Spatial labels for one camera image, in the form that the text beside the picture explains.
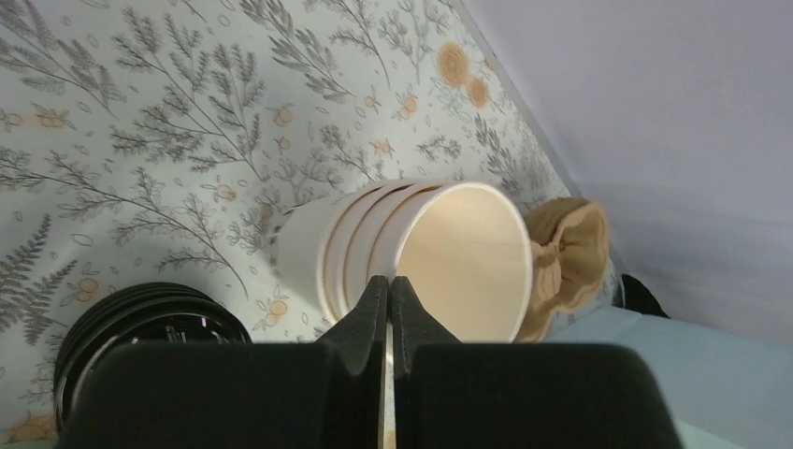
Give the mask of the stack of white paper cups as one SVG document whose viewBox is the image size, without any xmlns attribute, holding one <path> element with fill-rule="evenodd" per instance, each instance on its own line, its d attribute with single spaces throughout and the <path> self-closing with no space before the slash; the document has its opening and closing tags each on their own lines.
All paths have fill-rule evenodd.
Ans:
<svg viewBox="0 0 793 449">
<path fill-rule="evenodd" d="M 475 181 L 376 181 L 286 211 L 270 264 L 330 321 L 370 278 L 409 279 L 424 309 L 464 342 L 511 342 L 530 301 L 529 234 L 497 188 Z"/>
</svg>

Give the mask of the stack of black lids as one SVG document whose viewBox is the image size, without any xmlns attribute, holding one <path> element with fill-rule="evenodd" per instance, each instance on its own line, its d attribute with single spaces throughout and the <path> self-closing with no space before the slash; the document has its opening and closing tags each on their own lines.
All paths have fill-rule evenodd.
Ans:
<svg viewBox="0 0 793 449">
<path fill-rule="evenodd" d="M 86 311 L 60 345 L 53 372 L 58 431 L 96 365 L 113 349 L 151 341 L 250 343 L 249 332 L 220 302 L 193 287 L 148 282 L 125 287 Z"/>
</svg>

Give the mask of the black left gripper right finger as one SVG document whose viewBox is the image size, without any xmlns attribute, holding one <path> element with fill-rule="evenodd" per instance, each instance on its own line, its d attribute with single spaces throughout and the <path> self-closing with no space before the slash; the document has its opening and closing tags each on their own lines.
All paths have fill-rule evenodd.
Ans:
<svg viewBox="0 0 793 449">
<path fill-rule="evenodd" d="M 459 339 L 425 309 L 406 276 L 396 276 L 391 281 L 391 324 L 396 446 L 419 448 L 422 402 L 421 376 L 415 368 L 418 351 L 424 346 L 457 344 Z"/>
</svg>

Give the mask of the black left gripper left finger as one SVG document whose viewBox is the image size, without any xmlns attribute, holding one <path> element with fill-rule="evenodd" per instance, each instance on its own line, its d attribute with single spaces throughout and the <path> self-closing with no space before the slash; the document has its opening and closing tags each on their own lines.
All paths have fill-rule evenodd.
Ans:
<svg viewBox="0 0 793 449">
<path fill-rule="evenodd" d="M 389 281 L 374 276 L 357 304 L 319 339 L 330 358 L 324 448 L 382 445 Z"/>
</svg>

